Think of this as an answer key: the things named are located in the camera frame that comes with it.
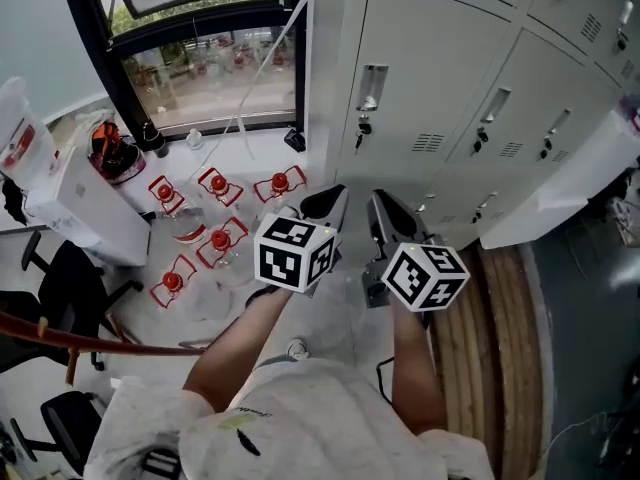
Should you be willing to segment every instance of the dark gray floor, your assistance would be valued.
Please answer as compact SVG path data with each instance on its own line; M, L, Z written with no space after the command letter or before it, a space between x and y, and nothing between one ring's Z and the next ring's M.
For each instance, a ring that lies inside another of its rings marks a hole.
M550 314L555 436L621 403L640 343L640 249L624 247L612 223L573 219L536 241L533 251ZM582 426L559 438L547 479L615 477L595 466L603 426Z

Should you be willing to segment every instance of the ventilation slot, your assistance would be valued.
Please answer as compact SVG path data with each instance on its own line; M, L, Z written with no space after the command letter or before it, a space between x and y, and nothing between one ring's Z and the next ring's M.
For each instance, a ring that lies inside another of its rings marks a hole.
M633 68L635 68L635 66L633 65L633 62L631 62L630 60L624 63L624 67L622 68L622 71L620 72L620 74L623 76L625 80L629 80L631 73L633 73Z
M580 33L586 37L588 41L593 43L595 42L596 37L598 37L601 28L602 25L600 25L600 22L593 16L593 14L589 14Z
M411 151L419 151L422 153L435 153L440 149L444 135L424 134L421 133L416 139Z
M509 142L503 149L500 151L500 156L505 158L513 158L518 154L522 148L522 144L518 142Z
M564 160L564 158L569 154L568 151L558 151L556 153L556 156L554 156L551 161L552 162L562 162Z

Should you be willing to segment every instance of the black window frame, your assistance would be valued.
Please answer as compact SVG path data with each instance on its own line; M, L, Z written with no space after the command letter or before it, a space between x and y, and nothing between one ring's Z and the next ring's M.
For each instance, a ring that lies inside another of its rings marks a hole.
M67 0L78 33L93 66L116 110L138 145L146 133L155 134L155 125L138 98L123 64L127 56L176 41L234 30L261 27L284 27L299 0L256 0L212 6L148 23L123 34L112 36L101 0ZM295 119L293 121L245 124L247 130L294 128L304 133L307 10L296 18L295 27ZM229 131L237 131L237 126ZM203 135L222 133L222 127L200 130ZM167 141L182 140L185 133L165 134Z

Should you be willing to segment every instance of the cube with fiducial markers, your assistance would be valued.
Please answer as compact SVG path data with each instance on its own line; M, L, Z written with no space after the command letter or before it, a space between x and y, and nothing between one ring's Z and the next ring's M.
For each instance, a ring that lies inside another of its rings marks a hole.
M304 293L331 270L334 228L268 213L254 238L255 278Z
M402 243L382 281L409 310L421 312L446 309L469 277L453 247Z

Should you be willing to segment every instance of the white sneaker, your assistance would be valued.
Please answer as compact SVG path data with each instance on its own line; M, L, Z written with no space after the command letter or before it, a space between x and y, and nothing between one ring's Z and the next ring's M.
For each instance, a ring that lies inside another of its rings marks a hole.
M287 346L287 355L298 361L307 359L309 357L309 351L307 350L307 345L305 345L304 340L302 338L292 338Z

